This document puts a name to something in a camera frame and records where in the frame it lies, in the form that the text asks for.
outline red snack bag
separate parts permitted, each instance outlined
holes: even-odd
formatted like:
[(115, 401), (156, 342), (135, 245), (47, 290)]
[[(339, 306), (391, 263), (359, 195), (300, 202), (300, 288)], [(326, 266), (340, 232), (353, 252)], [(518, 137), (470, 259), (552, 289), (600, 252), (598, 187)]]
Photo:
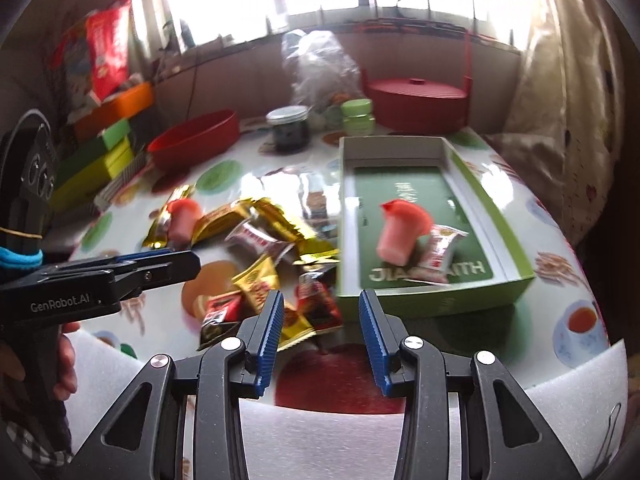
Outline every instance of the red snack bag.
[(127, 41), (131, 0), (86, 19), (86, 41), (92, 63), (92, 87), (103, 101), (129, 77)]
[(334, 298), (312, 272), (300, 276), (296, 295), (298, 312), (306, 317), (317, 334), (332, 332), (343, 325)]
[(94, 12), (63, 34), (50, 65), (55, 69), (64, 62), (72, 109), (84, 106), (90, 92), (100, 104), (129, 77), (130, 7), (131, 0), (124, 0)]
[(242, 322), (242, 292), (236, 290), (209, 298), (199, 296), (194, 303), (194, 311), (201, 308), (205, 311), (198, 350), (238, 333)]

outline red plastic bowl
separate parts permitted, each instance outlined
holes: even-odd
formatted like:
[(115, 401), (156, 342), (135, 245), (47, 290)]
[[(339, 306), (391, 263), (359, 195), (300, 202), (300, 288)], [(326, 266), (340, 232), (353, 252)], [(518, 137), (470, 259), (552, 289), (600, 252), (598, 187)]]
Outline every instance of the red plastic bowl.
[(146, 150), (157, 168), (183, 170), (226, 152), (239, 138), (238, 115), (220, 110), (169, 128)]

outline red container with lid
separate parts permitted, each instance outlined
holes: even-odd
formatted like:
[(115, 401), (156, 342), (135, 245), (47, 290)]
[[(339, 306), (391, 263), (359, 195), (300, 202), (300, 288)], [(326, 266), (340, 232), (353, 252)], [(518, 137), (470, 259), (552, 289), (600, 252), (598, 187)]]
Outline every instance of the red container with lid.
[(239, 138), (238, 115), (220, 110), (169, 128), (146, 150), (157, 168), (183, 170), (226, 152)]
[(471, 50), (465, 35), (466, 75), (462, 88), (420, 78), (369, 82), (363, 71), (364, 93), (373, 101), (376, 122), (397, 132), (442, 136), (468, 124), (471, 99)]

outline rubber band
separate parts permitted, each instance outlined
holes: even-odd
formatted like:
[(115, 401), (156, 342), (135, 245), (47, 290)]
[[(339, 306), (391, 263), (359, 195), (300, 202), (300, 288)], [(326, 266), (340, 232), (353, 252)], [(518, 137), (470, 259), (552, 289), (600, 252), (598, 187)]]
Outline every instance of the rubber band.
[(2, 269), (34, 270), (42, 265), (42, 259), (42, 250), (35, 254), (18, 254), (0, 247), (0, 268)]
[(38, 240), (42, 240), (42, 235), (23, 233), (22, 231), (14, 231), (13, 229), (6, 229), (4, 227), (0, 227), (0, 231), (10, 235), (21, 236), (22, 238), (37, 238)]

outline person's hand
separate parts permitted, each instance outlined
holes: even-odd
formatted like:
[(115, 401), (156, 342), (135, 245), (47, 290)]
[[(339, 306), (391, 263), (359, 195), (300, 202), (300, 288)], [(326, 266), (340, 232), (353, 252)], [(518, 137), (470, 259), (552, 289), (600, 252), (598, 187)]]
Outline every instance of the person's hand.
[[(62, 332), (75, 332), (79, 328), (78, 322), (67, 323), (62, 326)], [(57, 400), (68, 400), (78, 390), (78, 378), (74, 370), (76, 352), (71, 341), (65, 335), (60, 336), (58, 354), (60, 356), (60, 382), (53, 387), (53, 394)], [(24, 380), (24, 368), (22, 368), (20, 361), (14, 352), (2, 342), (0, 342), (0, 374), (8, 375), (16, 381)]]

